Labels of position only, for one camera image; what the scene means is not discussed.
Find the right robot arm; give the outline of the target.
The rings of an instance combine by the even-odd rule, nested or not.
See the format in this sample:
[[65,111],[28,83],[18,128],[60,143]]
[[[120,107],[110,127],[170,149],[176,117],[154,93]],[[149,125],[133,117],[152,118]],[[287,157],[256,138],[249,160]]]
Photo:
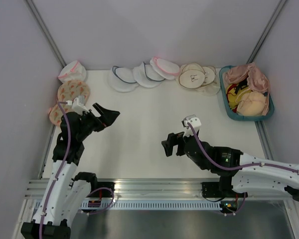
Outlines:
[[170,133],[162,141],[167,157],[177,147],[201,170],[218,175],[217,190],[228,197],[233,193],[252,195],[289,195],[299,202],[299,164],[289,164],[251,156],[230,147],[211,146],[196,135]]

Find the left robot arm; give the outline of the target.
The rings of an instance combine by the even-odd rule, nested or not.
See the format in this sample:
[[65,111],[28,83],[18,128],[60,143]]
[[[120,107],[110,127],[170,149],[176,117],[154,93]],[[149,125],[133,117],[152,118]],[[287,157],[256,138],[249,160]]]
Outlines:
[[74,175],[85,149],[83,141],[91,133],[111,126],[120,115],[98,103],[93,104],[98,117],[84,106],[67,113],[61,102],[57,105],[62,112],[61,132],[53,150],[52,172],[36,213],[30,222],[22,224],[20,232],[26,239],[70,238],[79,207],[85,198],[96,196],[100,190],[95,173]]

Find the white mesh bag pink trim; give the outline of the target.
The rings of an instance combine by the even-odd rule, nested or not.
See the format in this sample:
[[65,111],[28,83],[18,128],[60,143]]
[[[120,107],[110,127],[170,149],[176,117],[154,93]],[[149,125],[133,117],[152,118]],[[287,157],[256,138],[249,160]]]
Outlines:
[[57,77],[62,83],[70,80],[85,81],[87,76],[87,71],[85,67],[78,61],[72,61],[66,65]]

